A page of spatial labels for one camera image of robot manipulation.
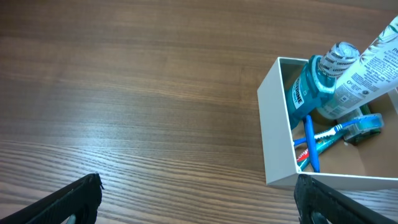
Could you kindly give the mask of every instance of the white box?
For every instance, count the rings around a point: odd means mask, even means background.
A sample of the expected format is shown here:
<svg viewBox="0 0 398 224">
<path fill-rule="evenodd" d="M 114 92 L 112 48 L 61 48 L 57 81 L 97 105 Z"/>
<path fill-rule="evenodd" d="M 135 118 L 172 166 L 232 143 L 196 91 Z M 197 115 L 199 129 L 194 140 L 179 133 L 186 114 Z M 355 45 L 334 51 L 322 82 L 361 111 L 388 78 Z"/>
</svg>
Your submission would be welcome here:
<svg viewBox="0 0 398 224">
<path fill-rule="evenodd" d="M 278 57 L 257 91 L 267 184 L 294 186 L 299 174 L 310 174 L 335 189 L 398 188 L 398 147 L 394 138 L 398 116 L 387 95 L 374 100 L 371 107 L 377 108 L 373 113 L 382 113 L 386 124 L 380 135 L 358 147 L 340 141 L 338 146 L 327 149 L 320 156 L 320 173 L 303 172 L 296 165 L 284 87 L 291 85 L 307 61 Z"/>
</svg>

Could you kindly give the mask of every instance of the toothbrush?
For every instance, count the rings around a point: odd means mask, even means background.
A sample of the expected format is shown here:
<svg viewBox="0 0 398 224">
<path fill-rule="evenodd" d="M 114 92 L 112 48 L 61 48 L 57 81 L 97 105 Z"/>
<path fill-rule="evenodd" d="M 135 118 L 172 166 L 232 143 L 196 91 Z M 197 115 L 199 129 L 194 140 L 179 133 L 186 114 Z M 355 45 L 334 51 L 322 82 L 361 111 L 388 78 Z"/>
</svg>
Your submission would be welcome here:
<svg viewBox="0 0 398 224">
<path fill-rule="evenodd" d="M 363 121 L 371 121 L 371 120 L 374 120 L 374 119 L 379 119 L 379 116 L 377 114 L 369 114 L 369 115 L 366 115 L 366 116 L 360 116 L 360 117 L 352 119 L 351 121 L 347 121 L 347 122 L 344 122 L 342 124 L 337 124 L 336 126 L 332 127 L 331 129 L 329 129 L 327 131 L 324 131 L 324 132 L 321 132 L 319 134 L 316 134 L 314 136 L 314 138 L 315 138 L 315 140 L 318 140 L 318 139 L 322 139 L 322 138 L 325 138 L 325 137 L 328 137 L 328 136 L 334 136 L 336 133 L 338 133 L 342 129 L 347 128 L 348 126 L 350 126 L 352 124 L 360 123 L 360 122 L 363 122 Z M 307 140 L 305 138 L 294 140 L 294 146 L 298 146 L 299 144 L 303 144 L 306 141 Z"/>
</svg>

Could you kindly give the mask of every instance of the teal bottle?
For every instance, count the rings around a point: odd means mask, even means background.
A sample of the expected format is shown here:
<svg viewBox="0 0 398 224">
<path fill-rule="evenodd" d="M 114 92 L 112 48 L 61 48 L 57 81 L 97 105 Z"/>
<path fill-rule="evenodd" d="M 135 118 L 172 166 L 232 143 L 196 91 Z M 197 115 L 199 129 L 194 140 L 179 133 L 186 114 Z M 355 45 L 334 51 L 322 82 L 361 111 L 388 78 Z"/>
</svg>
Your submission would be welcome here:
<svg viewBox="0 0 398 224">
<path fill-rule="evenodd" d="M 324 56 L 310 58 L 300 76 L 285 91 L 291 129 L 312 110 L 333 98 L 336 79 L 358 58 L 358 49 L 346 42 L 335 44 Z"/>
</svg>

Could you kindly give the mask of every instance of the bottle cap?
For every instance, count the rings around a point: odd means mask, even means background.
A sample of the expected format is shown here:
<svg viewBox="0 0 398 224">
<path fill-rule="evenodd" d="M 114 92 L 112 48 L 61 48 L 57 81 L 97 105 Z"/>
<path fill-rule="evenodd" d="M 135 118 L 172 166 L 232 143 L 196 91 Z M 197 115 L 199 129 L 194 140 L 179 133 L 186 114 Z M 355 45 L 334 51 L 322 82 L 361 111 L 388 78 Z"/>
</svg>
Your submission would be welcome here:
<svg viewBox="0 0 398 224">
<path fill-rule="evenodd" d="M 359 50 L 352 44 L 338 42 L 321 58 L 318 66 L 325 75 L 338 78 L 359 59 L 359 55 Z"/>
</svg>

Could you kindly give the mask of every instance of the red label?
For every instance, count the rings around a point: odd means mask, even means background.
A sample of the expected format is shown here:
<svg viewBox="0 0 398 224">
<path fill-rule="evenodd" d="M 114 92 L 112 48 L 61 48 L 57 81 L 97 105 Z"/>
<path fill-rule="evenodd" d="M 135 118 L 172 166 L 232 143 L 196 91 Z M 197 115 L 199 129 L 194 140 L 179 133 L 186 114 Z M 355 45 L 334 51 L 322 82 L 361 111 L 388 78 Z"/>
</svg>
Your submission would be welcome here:
<svg viewBox="0 0 398 224">
<path fill-rule="evenodd" d="M 304 161 L 304 159 L 308 158 L 308 156 L 309 156 L 308 149 L 306 149 L 303 151 L 303 153 L 301 153 L 301 155 L 298 156 L 297 162 Z"/>
</svg>

